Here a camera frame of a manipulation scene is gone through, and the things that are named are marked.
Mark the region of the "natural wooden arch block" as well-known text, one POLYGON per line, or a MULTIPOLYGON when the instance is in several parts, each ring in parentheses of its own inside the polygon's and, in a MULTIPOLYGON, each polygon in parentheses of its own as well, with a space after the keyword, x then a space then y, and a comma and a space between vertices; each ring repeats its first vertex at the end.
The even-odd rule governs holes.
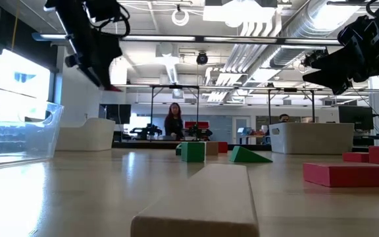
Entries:
POLYGON ((205 142, 205 155, 218 155, 218 142, 205 142))

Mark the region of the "black aluminium rig frame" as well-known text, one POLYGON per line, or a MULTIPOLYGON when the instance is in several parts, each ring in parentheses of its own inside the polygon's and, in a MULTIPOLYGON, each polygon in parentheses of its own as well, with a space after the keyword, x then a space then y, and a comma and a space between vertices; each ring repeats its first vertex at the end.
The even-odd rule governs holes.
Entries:
MULTIPOLYGON (((171 141, 133 141, 133 142, 113 142, 112 148, 124 149, 175 149, 180 142, 171 141)), ((272 151, 271 145, 250 145, 250 144, 227 144, 228 151, 233 150, 235 146, 241 146, 251 151, 272 151)))

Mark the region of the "green wooden cube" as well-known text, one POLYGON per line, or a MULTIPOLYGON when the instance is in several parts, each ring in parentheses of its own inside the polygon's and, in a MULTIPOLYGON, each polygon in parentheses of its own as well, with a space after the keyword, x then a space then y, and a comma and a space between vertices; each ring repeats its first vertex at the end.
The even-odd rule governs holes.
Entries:
POLYGON ((205 144, 203 142, 182 142, 181 157, 187 163, 200 163, 205 160, 205 144))

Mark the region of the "white plastic bin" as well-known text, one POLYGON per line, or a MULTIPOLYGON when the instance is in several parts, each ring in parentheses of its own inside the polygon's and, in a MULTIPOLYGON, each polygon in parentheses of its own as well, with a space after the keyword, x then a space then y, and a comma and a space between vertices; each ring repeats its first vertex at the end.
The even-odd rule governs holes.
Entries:
POLYGON ((112 148, 115 122, 89 118, 80 127, 60 128, 56 151, 105 151, 112 148))
POLYGON ((283 122, 268 127, 272 151, 291 155, 341 155, 353 148, 351 123, 283 122))

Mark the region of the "large red block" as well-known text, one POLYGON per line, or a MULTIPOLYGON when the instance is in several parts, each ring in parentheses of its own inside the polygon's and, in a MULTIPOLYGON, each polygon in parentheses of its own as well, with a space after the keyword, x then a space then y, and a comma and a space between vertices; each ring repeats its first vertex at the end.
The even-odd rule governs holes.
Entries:
POLYGON ((329 188, 377 188, 379 165, 369 163, 303 163, 306 182, 329 188))

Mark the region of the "black monitor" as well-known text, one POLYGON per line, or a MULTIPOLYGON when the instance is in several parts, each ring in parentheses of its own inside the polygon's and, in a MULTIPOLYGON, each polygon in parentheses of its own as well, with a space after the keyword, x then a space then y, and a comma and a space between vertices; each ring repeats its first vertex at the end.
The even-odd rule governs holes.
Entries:
POLYGON ((373 113, 370 107, 339 106, 339 122, 354 124, 356 130, 369 131, 374 128, 373 113))
POLYGON ((129 104, 100 104, 99 117, 113 120, 115 124, 129 124, 131 105, 129 104))

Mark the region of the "white ceiling fixture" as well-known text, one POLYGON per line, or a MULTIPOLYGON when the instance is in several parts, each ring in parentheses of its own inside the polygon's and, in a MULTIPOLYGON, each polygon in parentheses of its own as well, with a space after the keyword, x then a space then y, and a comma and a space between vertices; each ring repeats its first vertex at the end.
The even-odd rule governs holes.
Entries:
POLYGON ((203 20, 237 28, 244 22, 267 22, 277 8, 278 0, 205 0, 203 20))

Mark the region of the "clear plastic bin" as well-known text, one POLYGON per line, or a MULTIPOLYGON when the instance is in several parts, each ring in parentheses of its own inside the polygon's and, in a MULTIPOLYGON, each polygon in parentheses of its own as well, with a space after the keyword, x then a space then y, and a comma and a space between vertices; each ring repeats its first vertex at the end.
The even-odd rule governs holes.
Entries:
POLYGON ((64 107, 0 90, 0 165, 53 158, 64 107))

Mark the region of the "black overhead light bar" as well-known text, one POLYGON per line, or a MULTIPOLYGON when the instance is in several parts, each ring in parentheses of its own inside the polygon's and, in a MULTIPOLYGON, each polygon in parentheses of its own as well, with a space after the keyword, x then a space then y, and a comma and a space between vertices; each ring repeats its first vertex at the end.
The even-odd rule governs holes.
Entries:
POLYGON ((108 34, 111 38, 125 42, 168 42, 168 43, 222 43, 222 44, 260 44, 260 45, 306 45, 306 46, 340 46, 333 38, 284 38, 284 37, 247 37, 247 36, 173 36, 173 35, 129 35, 120 38, 108 34))

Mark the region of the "long natural wooden plank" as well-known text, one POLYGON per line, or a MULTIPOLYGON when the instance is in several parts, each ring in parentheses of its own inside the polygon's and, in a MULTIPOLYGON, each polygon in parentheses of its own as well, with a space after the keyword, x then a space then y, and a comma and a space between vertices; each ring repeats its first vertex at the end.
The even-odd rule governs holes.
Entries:
POLYGON ((206 165, 133 219, 130 237, 260 237, 243 165, 206 165))

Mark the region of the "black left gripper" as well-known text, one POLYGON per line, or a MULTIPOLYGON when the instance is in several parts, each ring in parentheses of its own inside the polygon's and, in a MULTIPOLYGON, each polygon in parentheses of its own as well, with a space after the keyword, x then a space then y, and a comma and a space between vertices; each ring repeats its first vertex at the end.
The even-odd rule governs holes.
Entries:
POLYGON ((117 0, 46 0, 44 11, 55 11, 65 35, 45 34, 45 41, 68 40, 73 54, 64 58, 68 68, 74 66, 97 87, 112 88, 109 68, 122 56, 119 39, 130 35, 130 13, 117 0), (110 23, 123 22, 123 34, 110 34, 102 29, 110 23), (98 34, 94 56, 91 40, 75 30, 96 30, 98 34))

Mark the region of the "thin red wooden block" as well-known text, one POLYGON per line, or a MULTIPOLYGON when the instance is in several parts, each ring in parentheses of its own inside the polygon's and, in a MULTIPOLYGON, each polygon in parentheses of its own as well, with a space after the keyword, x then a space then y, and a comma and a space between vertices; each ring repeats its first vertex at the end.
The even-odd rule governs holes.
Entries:
POLYGON ((369 153, 368 152, 345 152, 342 154, 342 159, 344 162, 368 163, 369 153))

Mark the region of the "green wooden wedge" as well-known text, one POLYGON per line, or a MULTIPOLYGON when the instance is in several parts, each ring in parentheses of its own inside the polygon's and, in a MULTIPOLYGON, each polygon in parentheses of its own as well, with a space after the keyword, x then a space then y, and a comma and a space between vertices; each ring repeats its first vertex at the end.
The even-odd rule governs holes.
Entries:
POLYGON ((229 161, 233 163, 272 163, 272 160, 241 146, 233 148, 229 161))

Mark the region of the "red background box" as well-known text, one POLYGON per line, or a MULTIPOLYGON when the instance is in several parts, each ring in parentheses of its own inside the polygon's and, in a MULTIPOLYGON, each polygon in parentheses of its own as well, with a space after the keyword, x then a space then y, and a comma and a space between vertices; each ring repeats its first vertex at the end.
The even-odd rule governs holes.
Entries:
POLYGON ((190 129, 190 128, 199 128, 199 129, 208 129, 209 128, 209 122, 208 121, 185 121, 184 122, 184 128, 190 129))

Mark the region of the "black background station frame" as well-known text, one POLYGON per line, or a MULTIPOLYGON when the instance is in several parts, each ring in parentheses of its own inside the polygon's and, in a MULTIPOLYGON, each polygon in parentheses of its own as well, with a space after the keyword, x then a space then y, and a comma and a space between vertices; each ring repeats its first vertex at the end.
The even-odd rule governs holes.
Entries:
POLYGON ((267 89, 269 122, 271 122, 271 91, 285 92, 285 93, 301 92, 304 96, 306 96, 311 101, 312 123, 316 122, 316 119, 315 119, 315 91, 314 90, 306 90, 306 89, 297 89, 297 88, 269 88, 269 89, 267 89))
MULTIPOLYGON (((161 91, 164 88, 169 88, 169 89, 172 89, 172 90, 183 90, 183 89, 187 88, 189 91, 191 91, 191 89, 196 89, 197 90, 197 94, 195 95, 195 98, 197 100, 197 102, 196 102, 196 105, 197 105, 197 113, 196 113, 196 115, 199 116, 199 90, 200 90, 199 86, 185 86, 185 85, 178 85, 178 84, 152 85, 151 86, 151 121, 150 121, 150 124, 153 124, 153 106, 154 106, 154 98, 156 97, 156 95, 154 94, 155 88, 160 88, 159 91, 161 91)), ((181 115, 182 115, 182 110, 181 110, 179 104, 176 103, 176 102, 173 102, 173 103, 170 104, 170 107, 168 109, 168 115, 166 116, 166 120, 169 121, 169 122, 170 122, 170 118, 173 118, 173 119, 176 119, 176 120, 180 120, 181 119, 181 115)), ((184 140, 184 134, 183 134, 183 132, 179 132, 179 133, 171 132, 170 133, 170 137, 174 141, 182 141, 182 140, 184 140)))

